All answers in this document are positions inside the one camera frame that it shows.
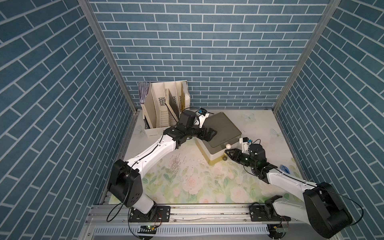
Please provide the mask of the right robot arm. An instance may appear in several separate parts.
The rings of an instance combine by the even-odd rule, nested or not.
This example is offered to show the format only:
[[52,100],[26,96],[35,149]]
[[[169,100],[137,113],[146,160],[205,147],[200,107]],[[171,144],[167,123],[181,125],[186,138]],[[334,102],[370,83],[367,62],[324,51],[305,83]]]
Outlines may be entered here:
[[249,167],[252,175],[266,184],[277,186],[298,199],[290,202],[280,195],[265,201],[265,213],[271,217],[290,217],[304,222],[323,238],[331,238],[341,230],[356,225],[343,196],[328,183],[307,182],[291,174],[283,172],[269,163],[265,150],[260,144],[251,144],[247,149],[233,149],[226,146],[225,154],[232,161]]

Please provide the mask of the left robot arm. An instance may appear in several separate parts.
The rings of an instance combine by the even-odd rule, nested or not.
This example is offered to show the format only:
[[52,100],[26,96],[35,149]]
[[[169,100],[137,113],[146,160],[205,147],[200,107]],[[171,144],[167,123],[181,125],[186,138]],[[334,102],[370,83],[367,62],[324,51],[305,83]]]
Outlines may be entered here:
[[146,173],[167,154],[178,149],[192,138],[209,142],[217,134],[212,128],[204,127],[210,112],[201,108],[197,111],[182,111],[177,123],[163,131],[161,137],[135,157],[117,160],[113,166],[107,189],[119,201],[120,207],[138,210],[148,221],[157,216],[157,203],[144,194],[142,179]]

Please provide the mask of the blue key fob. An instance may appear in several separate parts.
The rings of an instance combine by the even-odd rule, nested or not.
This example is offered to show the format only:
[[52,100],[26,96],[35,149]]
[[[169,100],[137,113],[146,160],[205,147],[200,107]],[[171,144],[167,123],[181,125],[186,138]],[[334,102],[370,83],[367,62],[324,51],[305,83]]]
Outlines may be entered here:
[[283,172],[285,172],[285,173],[287,173],[287,174],[290,174],[290,170],[289,170],[286,166],[284,166],[284,165],[280,165],[280,169],[281,169]]

